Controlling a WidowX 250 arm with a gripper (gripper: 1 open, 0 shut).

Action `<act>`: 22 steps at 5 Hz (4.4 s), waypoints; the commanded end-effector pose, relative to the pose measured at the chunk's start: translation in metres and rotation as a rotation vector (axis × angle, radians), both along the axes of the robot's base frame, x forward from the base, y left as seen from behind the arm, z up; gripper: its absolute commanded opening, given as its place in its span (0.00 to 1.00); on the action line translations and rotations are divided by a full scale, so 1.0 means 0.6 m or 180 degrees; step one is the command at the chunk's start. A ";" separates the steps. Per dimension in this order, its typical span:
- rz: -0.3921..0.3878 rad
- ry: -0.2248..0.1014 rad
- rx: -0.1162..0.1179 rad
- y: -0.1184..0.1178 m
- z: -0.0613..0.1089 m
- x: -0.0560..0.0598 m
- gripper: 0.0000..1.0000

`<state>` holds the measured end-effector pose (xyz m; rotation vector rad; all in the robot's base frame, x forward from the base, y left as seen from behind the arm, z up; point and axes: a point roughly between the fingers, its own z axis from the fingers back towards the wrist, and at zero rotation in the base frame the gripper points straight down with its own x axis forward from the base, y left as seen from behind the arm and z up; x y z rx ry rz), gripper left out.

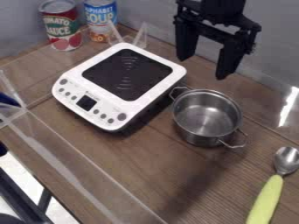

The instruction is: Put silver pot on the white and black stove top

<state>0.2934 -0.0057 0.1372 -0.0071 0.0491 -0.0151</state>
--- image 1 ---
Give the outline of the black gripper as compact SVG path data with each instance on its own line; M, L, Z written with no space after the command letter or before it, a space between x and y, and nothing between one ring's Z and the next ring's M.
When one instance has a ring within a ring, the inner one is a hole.
M177 12L195 12L200 21L212 25L235 26L247 33L247 43L241 39L229 39L219 51L216 78L224 80L236 72L244 54L251 54L261 25L244 14L247 0L176 0ZM196 51L199 34L193 25L183 18L173 19L176 56L187 60Z

